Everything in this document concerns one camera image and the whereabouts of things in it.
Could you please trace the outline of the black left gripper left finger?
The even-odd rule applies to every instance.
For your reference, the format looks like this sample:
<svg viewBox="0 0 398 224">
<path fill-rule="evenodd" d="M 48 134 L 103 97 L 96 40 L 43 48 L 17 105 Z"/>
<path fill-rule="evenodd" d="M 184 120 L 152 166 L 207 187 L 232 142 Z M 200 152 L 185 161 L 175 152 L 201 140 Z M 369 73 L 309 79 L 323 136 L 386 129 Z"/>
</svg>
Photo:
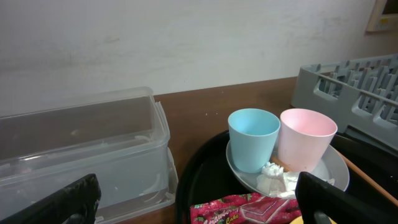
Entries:
<svg viewBox="0 0 398 224">
<path fill-rule="evenodd" d="M 88 174 L 1 220 L 1 224 L 94 224 L 100 200 L 98 179 Z"/>
</svg>

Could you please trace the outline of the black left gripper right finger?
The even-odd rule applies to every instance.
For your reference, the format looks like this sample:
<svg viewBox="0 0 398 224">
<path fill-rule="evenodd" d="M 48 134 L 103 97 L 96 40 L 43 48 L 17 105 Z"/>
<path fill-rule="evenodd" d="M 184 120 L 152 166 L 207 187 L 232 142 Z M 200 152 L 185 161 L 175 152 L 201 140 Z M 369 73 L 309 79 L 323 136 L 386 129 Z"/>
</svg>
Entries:
<svg viewBox="0 0 398 224">
<path fill-rule="evenodd" d="M 396 213 L 387 213 L 308 172 L 301 172 L 295 196 L 304 223 L 397 223 Z"/>
</svg>

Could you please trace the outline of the white tissue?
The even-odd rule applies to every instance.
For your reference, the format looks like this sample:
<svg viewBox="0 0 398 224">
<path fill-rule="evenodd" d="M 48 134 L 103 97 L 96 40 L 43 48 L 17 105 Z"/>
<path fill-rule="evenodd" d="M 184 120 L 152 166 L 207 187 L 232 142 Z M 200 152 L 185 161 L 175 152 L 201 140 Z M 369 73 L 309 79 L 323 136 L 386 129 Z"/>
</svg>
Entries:
<svg viewBox="0 0 398 224">
<path fill-rule="evenodd" d="M 295 189 L 299 174 L 299 172 L 284 172 L 282 166 L 268 162 L 256 178 L 256 188 L 268 197 L 296 199 Z"/>
</svg>

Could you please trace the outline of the red strawberry cake wrapper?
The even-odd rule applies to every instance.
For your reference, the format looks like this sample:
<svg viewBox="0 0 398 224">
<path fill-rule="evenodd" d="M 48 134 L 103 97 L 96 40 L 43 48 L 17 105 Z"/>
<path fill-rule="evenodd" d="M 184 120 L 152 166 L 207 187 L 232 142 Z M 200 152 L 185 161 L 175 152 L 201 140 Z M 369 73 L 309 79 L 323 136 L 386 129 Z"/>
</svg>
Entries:
<svg viewBox="0 0 398 224">
<path fill-rule="evenodd" d="M 296 199 L 259 193 L 229 195 L 190 207 L 192 224 L 290 223 L 302 213 Z"/>
</svg>

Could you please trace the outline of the light blue plastic cup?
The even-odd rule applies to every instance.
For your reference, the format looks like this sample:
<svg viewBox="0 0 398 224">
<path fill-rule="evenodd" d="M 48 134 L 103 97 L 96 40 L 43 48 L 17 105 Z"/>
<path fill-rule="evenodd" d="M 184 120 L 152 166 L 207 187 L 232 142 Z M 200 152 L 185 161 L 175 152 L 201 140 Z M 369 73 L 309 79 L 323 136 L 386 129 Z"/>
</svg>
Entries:
<svg viewBox="0 0 398 224">
<path fill-rule="evenodd" d="M 271 158 L 280 129 L 279 118 L 265 110 L 245 108 L 229 115 L 228 126 L 235 166 L 247 173 L 261 171 Z"/>
</svg>

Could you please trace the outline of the yellow bowl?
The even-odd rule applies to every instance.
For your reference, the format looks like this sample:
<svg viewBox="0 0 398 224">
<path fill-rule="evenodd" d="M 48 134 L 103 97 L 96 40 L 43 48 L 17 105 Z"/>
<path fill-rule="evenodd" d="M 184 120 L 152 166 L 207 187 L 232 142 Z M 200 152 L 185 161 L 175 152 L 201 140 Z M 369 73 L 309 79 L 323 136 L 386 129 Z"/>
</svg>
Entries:
<svg viewBox="0 0 398 224">
<path fill-rule="evenodd" d="M 330 222 L 331 222 L 331 224 L 336 224 L 336 222 L 333 221 L 331 218 L 330 218 Z M 304 224 L 302 216 L 295 218 L 294 220 L 292 220 L 290 222 L 290 224 Z"/>
</svg>

